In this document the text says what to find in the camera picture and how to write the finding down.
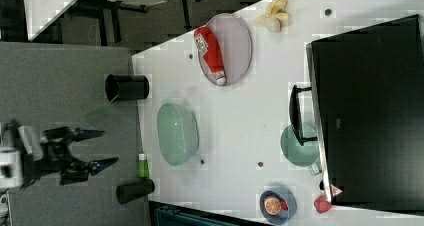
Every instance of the small green bottle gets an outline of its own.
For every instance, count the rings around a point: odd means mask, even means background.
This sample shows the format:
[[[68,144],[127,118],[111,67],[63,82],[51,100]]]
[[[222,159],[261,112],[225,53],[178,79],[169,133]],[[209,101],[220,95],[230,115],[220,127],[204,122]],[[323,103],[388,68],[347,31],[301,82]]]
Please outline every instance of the small green bottle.
[[[146,154],[138,155],[139,176],[140,178],[149,177],[149,164],[147,163]]]

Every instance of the black mug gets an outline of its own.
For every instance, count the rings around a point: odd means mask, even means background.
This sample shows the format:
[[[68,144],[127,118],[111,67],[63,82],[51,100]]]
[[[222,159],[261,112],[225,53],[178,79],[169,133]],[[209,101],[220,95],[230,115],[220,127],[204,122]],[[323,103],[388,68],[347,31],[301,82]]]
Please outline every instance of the black mug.
[[[115,100],[145,99],[149,95],[149,80],[143,75],[113,75],[106,78],[107,99]]]
[[[155,191],[155,184],[149,178],[142,178],[140,181],[116,188],[116,198],[120,204],[126,204],[138,198],[147,196]]]

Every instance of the screw hole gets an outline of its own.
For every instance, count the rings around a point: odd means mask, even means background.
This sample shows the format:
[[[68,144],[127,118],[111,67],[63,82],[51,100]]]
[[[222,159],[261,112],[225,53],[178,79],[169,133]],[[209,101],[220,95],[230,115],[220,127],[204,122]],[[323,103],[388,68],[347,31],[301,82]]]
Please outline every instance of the screw hole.
[[[331,11],[331,9],[326,9],[324,13],[326,16],[330,16],[333,13],[333,11]]]

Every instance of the white table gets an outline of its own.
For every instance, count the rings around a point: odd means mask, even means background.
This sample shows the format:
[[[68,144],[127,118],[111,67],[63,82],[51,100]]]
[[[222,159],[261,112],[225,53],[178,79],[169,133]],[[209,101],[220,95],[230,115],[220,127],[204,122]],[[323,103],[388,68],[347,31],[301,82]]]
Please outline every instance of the white table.
[[[193,32],[133,56],[136,74],[149,77],[152,86],[149,98],[139,101],[143,147],[157,186],[149,199],[266,222],[259,209],[260,194],[282,184],[291,189],[298,205],[289,225],[424,224],[421,217],[338,206],[318,214],[313,201],[320,194],[320,176],[289,163],[280,149],[281,133],[290,124],[291,88],[309,82],[306,44],[411,14],[424,15],[424,0],[288,0],[292,18],[279,34],[252,23],[269,2],[234,13],[248,26],[254,51],[249,71],[233,86],[218,87],[203,76]],[[333,10],[330,17],[324,16],[327,8]],[[312,100],[304,95],[304,118],[313,124]],[[167,97],[192,108],[200,130],[198,152],[180,168],[169,166],[159,150],[156,116]],[[264,162],[263,168],[258,162]]]
[[[77,0],[24,0],[28,40],[35,39]]]

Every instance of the small bowl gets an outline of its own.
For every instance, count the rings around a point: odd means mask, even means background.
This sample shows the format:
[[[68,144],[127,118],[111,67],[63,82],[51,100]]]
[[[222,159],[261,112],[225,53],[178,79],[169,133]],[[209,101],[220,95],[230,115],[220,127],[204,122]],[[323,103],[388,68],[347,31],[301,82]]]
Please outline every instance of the small bowl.
[[[265,199],[268,196],[274,196],[281,201],[286,201],[288,210],[281,210],[276,215],[269,214],[265,209]],[[297,207],[296,207],[296,201],[294,200],[293,195],[290,193],[288,189],[286,189],[283,186],[275,187],[270,190],[267,190],[262,193],[261,198],[259,199],[259,206],[261,208],[262,215],[265,217],[265,219],[274,225],[282,225],[291,218],[293,218],[294,214],[296,213]]]
[[[175,103],[163,104],[157,116],[159,146],[165,161],[178,166],[196,152],[199,145],[193,113]]]

